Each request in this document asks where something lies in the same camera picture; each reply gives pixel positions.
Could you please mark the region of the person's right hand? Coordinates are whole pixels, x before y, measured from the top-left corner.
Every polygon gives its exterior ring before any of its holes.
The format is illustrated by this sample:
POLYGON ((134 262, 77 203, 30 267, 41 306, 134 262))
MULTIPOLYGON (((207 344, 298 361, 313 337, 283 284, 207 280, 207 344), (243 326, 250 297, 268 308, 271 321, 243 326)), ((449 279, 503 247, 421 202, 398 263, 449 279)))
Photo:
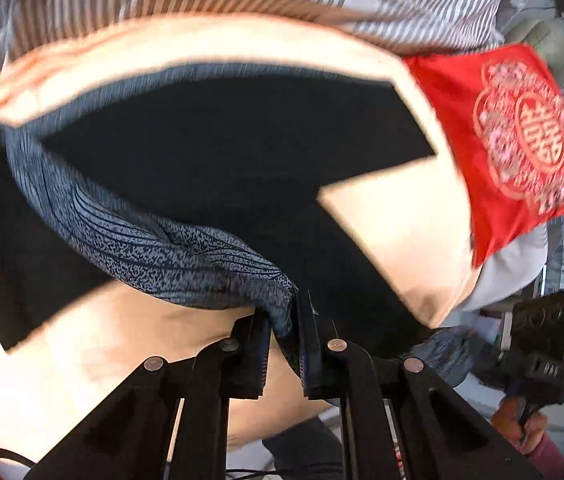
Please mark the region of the person's right hand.
POLYGON ((521 411, 524 411, 524 401, 517 396, 506 396, 492 415, 491 425, 518 452, 529 455, 540 444, 548 426, 548 418, 536 413, 521 425, 521 411))

